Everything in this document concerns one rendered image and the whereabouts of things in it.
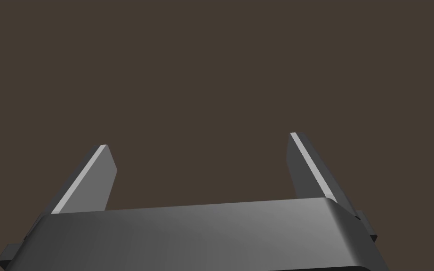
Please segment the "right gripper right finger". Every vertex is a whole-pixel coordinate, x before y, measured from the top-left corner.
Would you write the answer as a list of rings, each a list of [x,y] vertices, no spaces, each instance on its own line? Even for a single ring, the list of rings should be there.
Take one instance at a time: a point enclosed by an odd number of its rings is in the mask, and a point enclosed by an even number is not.
[[[304,133],[289,133],[286,163],[299,199],[328,198],[356,216],[350,199]]]

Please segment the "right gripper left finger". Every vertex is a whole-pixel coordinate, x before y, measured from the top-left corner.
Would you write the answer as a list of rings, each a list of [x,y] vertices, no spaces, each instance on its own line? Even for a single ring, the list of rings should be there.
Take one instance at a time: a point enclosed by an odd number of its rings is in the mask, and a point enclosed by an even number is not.
[[[45,208],[45,214],[104,211],[116,174],[109,146],[95,145]]]

